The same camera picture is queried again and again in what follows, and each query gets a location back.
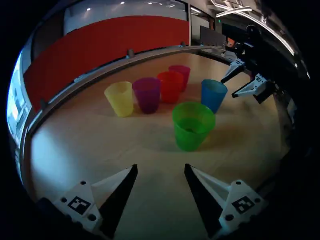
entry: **table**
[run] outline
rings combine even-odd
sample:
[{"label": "table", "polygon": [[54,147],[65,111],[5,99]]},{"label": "table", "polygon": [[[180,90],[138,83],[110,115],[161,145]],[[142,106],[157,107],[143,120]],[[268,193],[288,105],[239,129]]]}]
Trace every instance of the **table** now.
[{"label": "table", "polygon": [[183,152],[175,144],[175,105],[161,104],[151,115],[135,105],[132,116],[116,117],[103,93],[107,86],[156,76],[173,64],[191,68],[179,102],[200,101],[201,81],[220,80],[228,69],[215,60],[181,53],[129,67],[83,90],[32,137],[36,197],[56,200],[81,180],[94,183],[137,164],[138,177],[115,239],[204,239],[206,231],[184,177],[185,163],[227,183],[242,179],[252,188],[275,173],[287,150],[279,113],[273,96],[261,105],[253,96],[231,97],[250,80],[245,73],[226,83],[216,127],[195,152]]}]

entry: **translucent plastic cup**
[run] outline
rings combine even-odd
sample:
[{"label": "translucent plastic cup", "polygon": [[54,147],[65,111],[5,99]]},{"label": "translucent plastic cup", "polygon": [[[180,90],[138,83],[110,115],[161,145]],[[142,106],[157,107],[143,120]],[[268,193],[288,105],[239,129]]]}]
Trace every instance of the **translucent plastic cup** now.
[{"label": "translucent plastic cup", "polygon": [[184,92],[187,88],[190,75],[190,68],[183,65],[173,65],[169,67],[169,71],[179,72],[183,75],[183,84],[181,91]]},{"label": "translucent plastic cup", "polygon": [[184,102],[172,111],[174,133],[178,147],[194,151],[216,124],[214,113],[198,102]]},{"label": "translucent plastic cup", "polygon": [[161,82],[157,78],[141,78],[136,80],[132,89],[142,112],[154,113],[159,107]]},{"label": "translucent plastic cup", "polygon": [[201,103],[216,113],[227,91],[228,89],[223,83],[205,79],[201,82]]},{"label": "translucent plastic cup", "polygon": [[162,72],[157,78],[161,81],[161,99],[165,103],[176,103],[183,84],[183,75],[179,72]]},{"label": "translucent plastic cup", "polygon": [[118,117],[126,117],[132,114],[133,99],[131,82],[116,82],[111,84],[104,91],[104,95]]}]

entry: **pink cup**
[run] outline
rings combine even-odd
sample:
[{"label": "pink cup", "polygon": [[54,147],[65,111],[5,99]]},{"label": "pink cup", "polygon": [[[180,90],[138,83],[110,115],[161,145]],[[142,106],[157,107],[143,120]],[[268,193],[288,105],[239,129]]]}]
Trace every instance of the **pink cup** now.
[{"label": "pink cup", "polygon": [[188,84],[190,68],[183,65],[173,65],[169,67],[169,71],[179,72],[183,75],[183,84],[181,91],[184,92]]}]

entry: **ceiling light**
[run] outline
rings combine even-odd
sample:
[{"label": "ceiling light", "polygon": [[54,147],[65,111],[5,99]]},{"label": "ceiling light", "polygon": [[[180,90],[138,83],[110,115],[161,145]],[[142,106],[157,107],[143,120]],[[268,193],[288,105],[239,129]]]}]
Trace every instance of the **ceiling light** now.
[{"label": "ceiling light", "polygon": [[195,9],[193,7],[190,8],[191,10],[194,10],[195,12],[201,13],[198,9]]},{"label": "ceiling light", "polygon": [[228,14],[232,14],[232,13],[237,13],[237,12],[246,12],[246,11],[252,11],[251,7],[241,7],[241,8],[234,8],[231,10],[226,10],[225,12],[221,12],[219,14],[216,15],[216,18],[228,15]]},{"label": "ceiling light", "polygon": [[[211,2],[217,8],[223,8],[223,9],[226,9],[226,10],[232,10],[233,9],[233,8],[229,8],[227,6],[221,5],[221,4],[214,3],[212,0],[211,0]],[[246,13],[243,13],[243,12],[238,12],[236,14],[241,15],[241,16],[243,16],[245,18],[249,18],[253,22],[255,22],[255,23],[259,24],[260,26],[262,26],[264,29],[266,29],[268,32],[270,32],[273,36],[275,36],[288,49],[288,51],[292,55],[294,55],[294,50],[288,44],[288,42],[286,42],[286,40],[284,40],[279,34],[277,34],[273,29],[269,28],[266,24],[263,24],[262,22],[260,22],[259,20],[255,19],[254,17],[250,16],[249,14],[246,14]]]}]

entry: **red wall panel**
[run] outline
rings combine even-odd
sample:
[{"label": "red wall panel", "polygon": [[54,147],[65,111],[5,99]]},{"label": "red wall panel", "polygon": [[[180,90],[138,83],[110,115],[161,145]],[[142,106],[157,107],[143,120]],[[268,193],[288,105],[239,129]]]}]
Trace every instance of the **red wall panel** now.
[{"label": "red wall panel", "polygon": [[77,29],[57,40],[32,62],[24,74],[36,111],[40,99],[52,99],[75,78],[109,61],[189,41],[188,22],[159,16],[112,18]]}]

